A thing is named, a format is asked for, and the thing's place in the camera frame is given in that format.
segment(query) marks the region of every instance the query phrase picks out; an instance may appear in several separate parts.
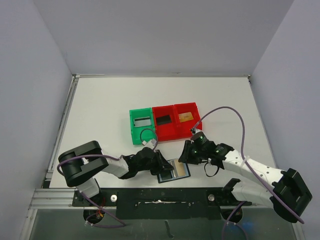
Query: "white tabletop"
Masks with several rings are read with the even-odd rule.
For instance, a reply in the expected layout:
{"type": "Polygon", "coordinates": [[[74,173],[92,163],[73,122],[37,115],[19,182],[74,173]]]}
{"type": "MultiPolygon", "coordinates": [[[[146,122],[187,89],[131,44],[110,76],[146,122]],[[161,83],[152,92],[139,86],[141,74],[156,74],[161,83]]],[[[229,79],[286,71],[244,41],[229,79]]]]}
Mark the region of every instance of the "white tabletop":
{"type": "MultiPolygon", "coordinates": [[[[244,119],[244,153],[265,165],[275,167],[269,143],[246,77],[105,77],[80,78],[65,126],[61,153],[97,140],[103,153],[120,156],[135,154],[143,146],[133,145],[129,110],[196,102],[200,116],[220,106],[230,106],[244,119]]],[[[203,121],[203,131],[216,144],[225,143],[237,150],[241,144],[241,122],[228,109],[212,113],[203,121]]],[[[178,158],[186,139],[160,142],[159,149],[169,160],[178,158]]],[[[231,178],[250,182],[242,176],[220,170],[215,177],[205,175],[203,164],[189,165],[191,177],[158,183],[149,171],[121,180],[98,173],[101,188],[186,188],[223,187],[231,178]]],[[[207,166],[213,174],[215,166],[207,166]]],[[[50,188],[67,188],[65,179],[54,168],[50,188]]]]}

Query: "bolt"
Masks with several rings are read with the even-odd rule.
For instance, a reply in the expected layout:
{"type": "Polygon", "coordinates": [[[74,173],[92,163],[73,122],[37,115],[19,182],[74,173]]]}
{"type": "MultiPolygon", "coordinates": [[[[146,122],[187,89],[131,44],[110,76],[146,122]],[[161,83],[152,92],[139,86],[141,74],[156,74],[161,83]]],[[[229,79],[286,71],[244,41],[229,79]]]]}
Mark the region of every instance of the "bolt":
{"type": "Polygon", "coordinates": [[[210,202],[213,202],[213,201],[215,200],[215,195],[210,194],[210,195],[208,196],[208,199],[209,199],[210,202]]]}
{"type": "Polygon", "coordinates": [[[117,201],[117,195],[112,195],[110,200],[111,202],[115,203],[117,201]]]}

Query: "white wall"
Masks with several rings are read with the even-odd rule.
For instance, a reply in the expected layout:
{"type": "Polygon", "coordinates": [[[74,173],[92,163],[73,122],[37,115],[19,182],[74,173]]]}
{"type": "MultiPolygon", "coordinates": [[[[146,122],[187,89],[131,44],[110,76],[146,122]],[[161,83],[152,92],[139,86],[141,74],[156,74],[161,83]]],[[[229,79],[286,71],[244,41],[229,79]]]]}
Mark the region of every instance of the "white wall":
{"type": "Polygon", "coordinates": [[[295,0],[252,75],[252,89],[279,167],[298,170],[313,200],[307,240],[320,235],[320,1],[295,0]]]}
{"type": "Polygon", "coordinates": [[[18,239],[57,136],[71,73],[31,0],[0,1],[0,239],[18,239]]]}
{"type": "Polygon", "coordinates": [[[34,0],[74,74],[250,74],[293,0],[34,0]]]}

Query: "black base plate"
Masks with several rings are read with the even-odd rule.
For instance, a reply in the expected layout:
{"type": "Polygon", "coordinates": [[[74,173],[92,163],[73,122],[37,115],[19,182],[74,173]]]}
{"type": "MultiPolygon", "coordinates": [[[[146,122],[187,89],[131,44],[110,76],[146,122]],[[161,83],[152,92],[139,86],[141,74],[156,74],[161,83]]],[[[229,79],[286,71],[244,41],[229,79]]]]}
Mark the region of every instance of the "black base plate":
{"type": "MultiPolygon", "coordinates": [[[[102,188],[105,206],[116,206],[120,219],[221,219],[220,206],[237,206],[231,193],[222,187],[197,188],[102,188]],[[214,195],[214,201],[208,196],[214,195]],[[116,195],[117,201],[111,202],[116,195]]],[[[74,193],[72,206],[88,207],[78,191],[74,193]]]]}

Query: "black cable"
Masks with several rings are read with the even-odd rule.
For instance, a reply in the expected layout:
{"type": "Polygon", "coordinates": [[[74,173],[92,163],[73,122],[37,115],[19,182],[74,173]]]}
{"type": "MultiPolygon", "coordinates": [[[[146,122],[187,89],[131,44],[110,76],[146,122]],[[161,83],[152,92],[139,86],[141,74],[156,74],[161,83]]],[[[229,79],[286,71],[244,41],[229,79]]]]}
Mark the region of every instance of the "black cable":
{"type": "Polygon", "coordinates": [[[209,164],[209,162],[207,162],[207,163],[203,166],[203,169],[204,169],[205,175],[206,175],[208,178],[212,178],[212,177],[214,177],[215,175],[217,175],[217,173],[219,172],[220,167],[218,167],[217,170],[215,171],[215,173],[210,176],[210,175],[208,175],[207,170],[206,170],[206,166],[207,166],[208,164],[209,164]]]}
{"type": "Polygon", "coordinates": [[[145,130],[149,130],[149,131],[153,132],[154,135],[155,135],[155,145],[154,145],[154,147],[153,147],[153,149],[152,149],[152,150],[154,151],[154,150],[156,149],[156,147],[158,146],[158,143],[159,143],[158,136],[157,136],[156,132],[155,132],[152,128],[145,128],[145,129],[143,129],[143,130],[140,132],[140,141],[141,141],[141,143],[143,142],[143,140],[142,140],[142,133],[143,133],[145,130]]]}

